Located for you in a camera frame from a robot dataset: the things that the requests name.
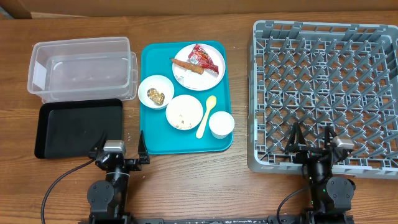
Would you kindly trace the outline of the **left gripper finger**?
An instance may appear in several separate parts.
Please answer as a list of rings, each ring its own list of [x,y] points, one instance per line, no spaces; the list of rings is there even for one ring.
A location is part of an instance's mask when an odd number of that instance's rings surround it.
[[[101,150],[107,140],[107,133],[103,132],[100,136],[99,140],[94,144],[94,146],[90,149],[90,152],[97,152]]]
[[[140,138],[139,138],[139,144],[138,144],[138,154],[140,156],[148,156],[148,151],[147,151],[147,147],[145,144],[145,140],[144,140],[144,132],[143,130],[140,131]]]

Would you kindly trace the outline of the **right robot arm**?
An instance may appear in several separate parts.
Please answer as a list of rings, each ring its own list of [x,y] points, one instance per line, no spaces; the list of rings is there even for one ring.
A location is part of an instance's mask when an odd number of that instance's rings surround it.
[[[344,177],[335,177],[333,164],[345,160],[354,149],[350,139],[340,138],[331,128],[324,128],[323,147],[312,147],[306,144],[298,123],[292,126],[285,152],[294,153],[292,162],[302,166],[307,172],[308,187],[288,195],[278,206],[276,219],[278,223],[324,224],[353,223],[353,217],[347,216],[351,210],[351,200],[356,189],[355,183]],[[299,215],[281,215],[280,210],[288,199],[305,190],[310,191],[311,208]]]

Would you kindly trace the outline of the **pink bowl with rice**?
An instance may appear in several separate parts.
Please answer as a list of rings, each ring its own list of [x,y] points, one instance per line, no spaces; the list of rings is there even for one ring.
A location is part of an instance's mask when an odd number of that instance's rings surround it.
[[[166,107],[169,124],[179,130],[189,130],[197,126],[203,117],[202,104],[191,95],[174,97]]]

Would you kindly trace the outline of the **red snack wrapper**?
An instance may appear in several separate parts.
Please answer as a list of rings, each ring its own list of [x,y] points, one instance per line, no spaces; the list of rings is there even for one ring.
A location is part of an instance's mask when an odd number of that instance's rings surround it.
[[[201,68],[209,69],[215,72],[217,75],[219,74],[218,66],[213,63],[211,57],[199,44],[196,44],[193,47],[192,51],[188,55],[188,60],[191,63],[200,66]]]

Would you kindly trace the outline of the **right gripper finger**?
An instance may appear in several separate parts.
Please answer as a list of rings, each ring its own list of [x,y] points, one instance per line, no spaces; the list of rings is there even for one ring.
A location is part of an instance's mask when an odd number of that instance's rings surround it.
[[[295,122],[292,126],[292,131],[290,133],[289,140],[286,145],[286,149],[300,149],[301,147],[306,147],[306,141],[303,133],[300,129],[298,122]]]
[[[336,143],[333,142],[333,139],[337,137],[334,129],[327,125],[324,130],[324,148],[330,149],[331,147],[336,147]]]

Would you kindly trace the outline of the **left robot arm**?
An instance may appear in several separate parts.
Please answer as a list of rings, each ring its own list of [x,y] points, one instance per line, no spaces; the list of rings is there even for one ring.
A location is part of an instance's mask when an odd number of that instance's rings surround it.
[[[125,211],[130,173],[141,171],[143,164],[150,163],[149,153],[140,133],[138,158],[126,159],[126,146],[122,140],[107,140],[104,133],[90,149],[89,158],[105,171],[105,179],[93,183],[87,192],[90,203],[90,223],[137,223]]]

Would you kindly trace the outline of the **orange carrot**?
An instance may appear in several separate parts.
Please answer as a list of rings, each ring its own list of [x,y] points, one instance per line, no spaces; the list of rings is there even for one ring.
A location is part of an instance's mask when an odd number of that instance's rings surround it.
[[[199,66],[199,65],[195,65],[195,64],[192,64],[192,63],[188,63],[188,62],[183,62],[183,61],[177,60],[177,59],[175,59],[175,58],[171,58],[170,60],[171,60],[174,64],[178,65],[179,67],[185,68],[185,69],[187,69],[187,70],[190,70],[190,71],[192,71],[192,72],[198,73],[198,74],[200,74],[200,75],[202,75],[203,72],[204,72],[204,68],[202,68],[202,67]]]

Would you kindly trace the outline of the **white bowl with food scraps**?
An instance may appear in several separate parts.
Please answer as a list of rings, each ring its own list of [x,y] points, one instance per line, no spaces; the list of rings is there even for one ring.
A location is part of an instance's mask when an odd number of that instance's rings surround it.
[[[174,97],[174,85],[165,76],[152,75],[141,81],[138,97],[144,106],[160,110]]]

